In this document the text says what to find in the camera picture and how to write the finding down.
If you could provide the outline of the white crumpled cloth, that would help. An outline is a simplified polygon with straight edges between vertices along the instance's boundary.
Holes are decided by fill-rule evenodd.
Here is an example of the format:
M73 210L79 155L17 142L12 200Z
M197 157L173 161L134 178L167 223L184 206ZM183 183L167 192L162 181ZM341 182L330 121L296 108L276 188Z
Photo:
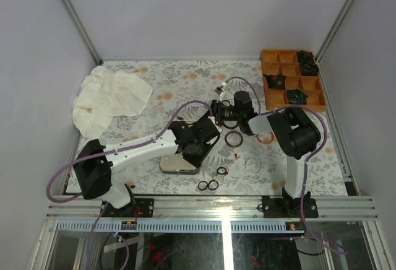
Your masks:
M72 121L82 137L97 139L114 117L139 116L153 88L135 74L95 67L73 100Z

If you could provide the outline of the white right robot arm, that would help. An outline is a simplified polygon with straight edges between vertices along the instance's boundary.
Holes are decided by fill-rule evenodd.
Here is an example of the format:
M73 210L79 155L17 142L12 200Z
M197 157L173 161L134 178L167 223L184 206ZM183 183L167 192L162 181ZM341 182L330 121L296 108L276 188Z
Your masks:
M283 212L296 217L304 210L301 199L308 193L307 159L317 148L321 133L306 114L307 107L288 105L273 111L259 113L253 108L248 92L234 94L234 103L212 100L210 104L216 124L224 126L227 121L235 121L242 133L248 136L272 133L286 155L287 173L283 188Z

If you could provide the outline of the orange-red bangle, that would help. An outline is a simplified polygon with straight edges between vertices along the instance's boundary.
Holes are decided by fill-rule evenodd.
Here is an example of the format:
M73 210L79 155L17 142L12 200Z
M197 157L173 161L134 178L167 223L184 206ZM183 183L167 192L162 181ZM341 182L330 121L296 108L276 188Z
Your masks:
M267 134L256 134L256 139L259 143L268 145L274 141L275 135L273 132L269 132Z

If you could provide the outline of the cream and navy jewelry box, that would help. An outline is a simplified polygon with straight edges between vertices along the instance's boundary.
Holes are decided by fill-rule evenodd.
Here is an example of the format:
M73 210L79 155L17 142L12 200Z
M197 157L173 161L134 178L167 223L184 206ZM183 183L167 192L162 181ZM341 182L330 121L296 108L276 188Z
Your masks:
M176 150L169 154L163 155L160 159L160 170L166 174L196 175L200 167L195 167L185 161L180 153L177 153L178 146L175 143L175 136L171 131L171 123L166 125L165 129L156 134L157 141L171 142L176 145Z

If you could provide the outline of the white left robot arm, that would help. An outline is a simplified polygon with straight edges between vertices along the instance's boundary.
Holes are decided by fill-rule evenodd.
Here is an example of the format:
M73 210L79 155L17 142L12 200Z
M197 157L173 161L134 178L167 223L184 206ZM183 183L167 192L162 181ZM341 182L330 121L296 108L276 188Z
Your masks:
M85 200L108 202L122 217L131 216L136 208L130 187L113 179L116 170L152 158L181 154L199 168L212 150L221 128L209 114L193 124L169 121L159 133L119 144L102 145L98 139L89 141L73 164Z

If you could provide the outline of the dark purple bangle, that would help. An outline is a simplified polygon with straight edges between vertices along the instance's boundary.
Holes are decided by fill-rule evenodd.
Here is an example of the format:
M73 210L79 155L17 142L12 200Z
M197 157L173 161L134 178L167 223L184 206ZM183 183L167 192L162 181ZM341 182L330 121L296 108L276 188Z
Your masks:
M237 131L230 131L225 134L225 144L232 148L240 147L243 144L243 136Z

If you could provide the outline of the dark fabric flower orange dots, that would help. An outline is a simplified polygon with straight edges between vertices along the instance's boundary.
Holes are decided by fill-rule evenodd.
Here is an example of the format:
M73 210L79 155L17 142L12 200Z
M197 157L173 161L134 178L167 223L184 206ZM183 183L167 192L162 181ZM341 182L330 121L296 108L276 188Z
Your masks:
M277 74L277 75L265 75L267 85L270 89L275 89L275 90L285 90L285 79L286 77Z

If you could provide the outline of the dark green fabric flower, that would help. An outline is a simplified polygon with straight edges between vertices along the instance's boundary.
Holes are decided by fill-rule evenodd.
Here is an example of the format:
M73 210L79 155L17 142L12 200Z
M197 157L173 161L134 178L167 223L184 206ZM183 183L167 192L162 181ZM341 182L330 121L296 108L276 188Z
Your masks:
M308 95L301 89L291 89L286 91L288 103L290 105L306 105Z

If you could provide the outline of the aluminium rail frame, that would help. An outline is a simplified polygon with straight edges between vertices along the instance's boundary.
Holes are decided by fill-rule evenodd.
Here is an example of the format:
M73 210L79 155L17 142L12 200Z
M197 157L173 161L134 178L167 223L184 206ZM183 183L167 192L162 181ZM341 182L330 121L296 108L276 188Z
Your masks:
M330 228L331 223L360 223L366 234L378 230L378 215L369 196L316 196L309 211L316 218L306 218L311 230ZM301 216L269 218L272 210L262 205L260 196L155 196L149 207L151 216L105 217L99 200L77 198L49 206L45 232L260 232L289 233L291 224Z

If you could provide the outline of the orange divided tray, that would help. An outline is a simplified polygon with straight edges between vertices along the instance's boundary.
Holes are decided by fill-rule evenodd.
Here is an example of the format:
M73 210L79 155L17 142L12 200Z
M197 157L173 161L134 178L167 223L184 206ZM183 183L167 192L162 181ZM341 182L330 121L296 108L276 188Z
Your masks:
M300 50L262 50L260 54L261 68L264 83L265 105L267 110L280 108L288 103L286 91L301 89L308 100L306 106L316 112L324 112L327 102L322 87L322 81L317 76L302 76L299 69L297 52ZM265 75L281 74L286 77L285 90L270 89Z

